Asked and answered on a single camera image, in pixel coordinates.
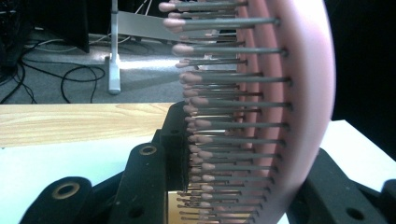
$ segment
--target grey carpet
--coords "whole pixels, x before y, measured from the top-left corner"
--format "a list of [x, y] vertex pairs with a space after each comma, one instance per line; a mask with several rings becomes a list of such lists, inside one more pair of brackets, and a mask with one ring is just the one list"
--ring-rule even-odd
[[[32, 34], [32, 39], [52, 39], [54, 36], [49, 34]], [[180, 59], [171, 52], [172, 46], [159, 41], [145, 40], [136, 42], [128, 40], [120, 44], [119, 54], [123, 66], [121, 69], [121, 93], [111, 95], [107, 92], [108, 71], [106, 67], [106, 57], [110, 53], [109, 38], [99, 43], [91, 45], [91, 52], [85, 53], [80, 49], [73, 49], [67, 52], [47, 52], [35, 49], [25, 55], [26, 63], [49, 71], [59, 76], [76, 67], [73, 64], [81, 63], [86, 65], [95, 65], [105, 70], [105, 77], [97, 82], [95, 94], [92, 102], [95, 104], [110, 103], [162, 103], [178, 102], [182, 100], [182, 86], [178, 82], [180, 70], [175, 68], [175, 63]], [[40, 46], [41, 49], [64, 50], [70, 49], [65, 44], [50, 44]], [[88, 69], [77, 70], [67, 77], [76, 79], [92, 79], [92, 72]], [[42, 72], [37, 72], [31, 68], [26, 68], [26, 77], [24, 84], [29, 87], [35, 100], [39, 104], [65, 104], [61, 94], [61, 82], [58, 77], [52, 77]], [[9, 94], [17, 82], [10, 80], [8, 83], [0, 86], [0, 100]], [[64, 83], [65, 96], [76, 104], [87, 104], [90, 102], [94, 82], [78, 83], [66, 81]], [[6, 104], [30, 104], [31, 97], [24, 87], [20, 87]]]

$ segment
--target pink pin tip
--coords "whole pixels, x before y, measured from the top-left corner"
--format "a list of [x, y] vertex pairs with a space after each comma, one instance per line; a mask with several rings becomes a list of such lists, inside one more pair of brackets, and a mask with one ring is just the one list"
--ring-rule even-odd
[[201, 149], [198, 148], [197, 146], [190, 146], [190, 152], [197, 153], [197, 152], [200, 152], [200, 151], [201, 151]]
[[189, 122], [189, 124], [187, 125], [188, 128], [195, 128], [195, 124], [194, 122]]
[[193, 159], [192, 159], [192, 162], [195, 163], [195, 164], [202, 163], [203, 161], [204, 161], [204, 160], [201, 159], [201, 158], [193, 158]]
[[203, 176], [202, 176], [202, 179], [203, 179], [204, 181], [214, 181], [214, 180], [215, 180], [215, 177], [214, 177], [213, 175], [203, 175]]
[[201, 202], [199, 203], [202, 207], [211, 207], [210, 203]]
[[192, 85], [183, 85], [183, 90], [191, 90], [192, 89]]
[[192, 167], [192, 168], [191, 168], [191, 172], [192, 172], [193, 174], [199, 174], [199, 173], [201, 173], [201, 169], [196, 168], [196, 167]]
[[198, 156], [202, 159], [209, 159], [213, 157], [213, 153], [208, 151], [199, 151]]
[[192, 182], [197, 182], [197, 181], [200, 181], [200, 180], [202, 180], [202, 178], [201, 178], [200, 176], [193, 175], [193, 176], [191, 177], [191, 181], [192, 181]]
[[195, 136], [195, 135], [190, 136], [189, 137], [189, 141], [196, 142], [197, 141], [197, 136]]
[[213, 142], [213, 139], [211, 137], [206, 137], [206, 136], [197, 136], [196, 137], [196, 142], [199, 142], [199, 143], [211, 143], [211, 142]]
[[188, 63], [177, 63], [175, 65], [176, 68], [185, 68], [185, 67], [188, 67], [188, 66], [189, 66]]
[[183, 106], [183, 110], [184, 110], [184, 112], [186, 112], [186, 113], [194, 113], [194, 112], [197, 112], [197, 111], [198, 111], [198, 109], [195, 108], [195, 107], [192, 106], [192, 105], [184, 105], [184, 106]]
[[194, 122], [195, 126], [197, 127], [210, 127], [212, 123], [206, 119], [198, 119]]
[[197, 96], [198, 92], [193, 91], [193, 90], [188, 90], [188, 91], [183, 91], [184, 97], [192, 97], [192, 96]]
[[186, 118], [184, 118], [184, 120], [186, 122], [194, 122], [195, 121], [195, 119], [193, 119], [192, 117], [186, 117]]
[[209, 186], [209, 185], [202, 185], [201, 190], [203, 190], [205, 192], [209, 192], [209, 191], [213, 191], [213, 187]]
[[202, 78], [200, 76], [196, 76], [192, 73], [183, 73], [179, 77], [180, 77], [180, 82], [183, 81], [183, 84], [197, 83], [202, 81]]
[[216, 166], [214, 164], [210, 164], [210, 163], [202, 163], [202, 168], [204, 170], [213, 170], [216, 168]]
[[160, 3], [159, 9], [161, 12], [168, 12], [175, 10], [176, 6], [173, 3]]
[[163, 25], [169, 28], [179, 27], [186, 24], [186, 21], [180, 19], [166, 18], [163, 20]]
[[177, 44], [173, 46], [172, 51], [176, 55], [186, 55], [194, 53], [194, 48], [188, 45]]
[[171, 18], [171, 19], [180, 19], [180, 13], [176, 13], [176, 12], [171, 12], [171, 13], [169, 13], [168, 14], [168, 18]]
[[206, 98], [202, 98], [202, 97], [192, 97], [190, 99], [190, 102], [193, 105], [208, 105], [209, 101]]
[[203, 194], [201, 194], [201, 197], [202, 197], [204, 200], [210, 200], [210, 199], [213, 198], [213, 195], [208, 194], [208, 193], [203, 193]]

